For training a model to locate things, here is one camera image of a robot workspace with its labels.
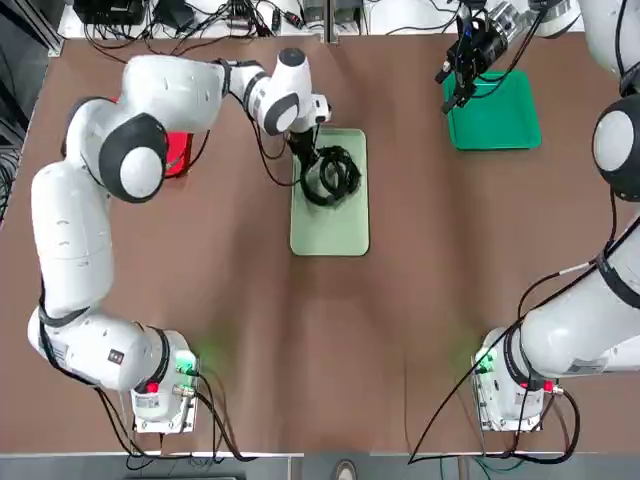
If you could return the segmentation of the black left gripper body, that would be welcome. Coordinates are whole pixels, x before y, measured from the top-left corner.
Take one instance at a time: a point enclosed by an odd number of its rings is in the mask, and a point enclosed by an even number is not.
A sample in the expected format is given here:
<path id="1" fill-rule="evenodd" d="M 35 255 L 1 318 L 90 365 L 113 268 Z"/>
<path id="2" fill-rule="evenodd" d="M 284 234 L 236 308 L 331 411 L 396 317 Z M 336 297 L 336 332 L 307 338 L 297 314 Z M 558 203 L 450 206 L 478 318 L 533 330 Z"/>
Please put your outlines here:
<path id="1" fill-rule="evenodd" d="M 311 127 L 303 132 L 289 132 L 287 144 L 291 153 L 300 161 L 313 160 L 317 131 L 317 127 Z"/>

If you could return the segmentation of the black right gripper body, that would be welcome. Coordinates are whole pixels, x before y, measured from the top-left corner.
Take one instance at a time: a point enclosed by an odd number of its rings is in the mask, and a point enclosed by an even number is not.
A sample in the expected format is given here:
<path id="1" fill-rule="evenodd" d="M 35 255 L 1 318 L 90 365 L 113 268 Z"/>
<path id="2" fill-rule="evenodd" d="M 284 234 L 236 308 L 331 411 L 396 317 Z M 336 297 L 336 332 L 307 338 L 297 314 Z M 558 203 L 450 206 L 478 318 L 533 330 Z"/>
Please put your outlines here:
<path id="1" fill-rule="evenodd" d="M 458 17 L 457 39 L 448 48 L 446 60 L 457 79 L 475 79 L 506 51 L 508 40 L 492 19 Z"/>

